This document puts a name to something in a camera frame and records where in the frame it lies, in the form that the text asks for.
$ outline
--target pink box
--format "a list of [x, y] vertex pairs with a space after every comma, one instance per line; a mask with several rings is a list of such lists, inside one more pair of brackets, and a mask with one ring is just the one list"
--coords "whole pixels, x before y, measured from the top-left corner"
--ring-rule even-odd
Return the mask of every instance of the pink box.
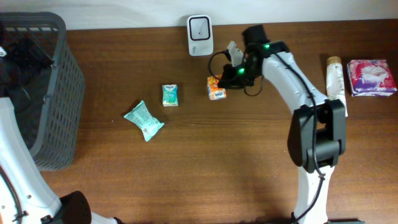
[[386, 60], [352, 60], [347, 69], [352, 96], [390, 96], [397, 91]]

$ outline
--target wooden table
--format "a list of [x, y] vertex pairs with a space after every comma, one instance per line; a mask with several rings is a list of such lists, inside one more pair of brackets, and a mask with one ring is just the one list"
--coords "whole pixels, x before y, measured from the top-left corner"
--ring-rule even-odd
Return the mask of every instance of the wooden table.
[[[214, 26], [215, 52], [248, 25]], [[398, 83], [398, 20], [264, 24], [325, 92], [326, 58], [387, 59]], [[126, 223], [237, 223], [289, 217], [297, 170], [287, 152], [291, 115], [267, 82], [257, 97], [210, 101], [209, 57], [191, 57], [186, 27], [76, 30], [68, 43], [86, 81], [73, 165], [43, 172], [62, 196], [81, 190], [91, 209]], [[223, 57], [214, 70], [221, 73]], [[178, 84], [164, 108], [161, 85]], [[351, 97], [347, 148], [333, 174], [330, 219], [398, 220], [398, 97]], [[123, 118], [144, 100], [165, 126], [149, 142]]]

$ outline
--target green light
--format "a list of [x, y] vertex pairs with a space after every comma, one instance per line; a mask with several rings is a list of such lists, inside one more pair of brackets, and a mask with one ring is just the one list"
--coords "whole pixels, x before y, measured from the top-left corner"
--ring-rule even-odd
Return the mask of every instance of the green light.
[[238, 73], [242, 75], [242, 74], [244, 73], [244, 68], [240, 68], [240, 69], [238, 70]]

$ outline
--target gray basket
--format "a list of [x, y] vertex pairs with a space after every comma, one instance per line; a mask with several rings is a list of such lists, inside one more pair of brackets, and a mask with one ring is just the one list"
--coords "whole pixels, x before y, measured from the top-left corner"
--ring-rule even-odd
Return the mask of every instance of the gray basket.
[[66, 43], [65, 23], [50, 12], [2, 13], [0, 21], [7, 31], [4, 46], [28, 36], [54, 61], [24, 87], [30, 106], [16, 113], [16, 118], [37, 167], [66, 168], [75, 155], [85, 82]]

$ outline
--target wood grain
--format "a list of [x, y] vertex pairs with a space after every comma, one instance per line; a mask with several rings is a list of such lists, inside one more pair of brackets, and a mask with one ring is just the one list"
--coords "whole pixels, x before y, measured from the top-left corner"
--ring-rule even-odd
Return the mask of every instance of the wood grain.
[[[215, 52], [243, 48], [248, 25], [214, 26]], [[325, 92], [326, 58], [387, 59], [398, 82], [398, 20], [264, 24]], [[43, 172], [59, 195], [81, 190], [92, 210], [126, 223], [237, 223], [289, 217], [297, 171], [287, 152], [291, 115], [275, 88], [210, 101], [209, 57], [191, 57], [185, 27], [76, 30], [68, 43], [86, 93], [73, 165]], [[221, 73], [226, 60], [213, 68]], [[164, 108], [161, 85], [178, 84]], [[165, 126], [149, 142], [123, 115], [144, 100]], [[398, 220], [398, 97], [347, 96], [347, 150], [333, 174], [331, 219]]]

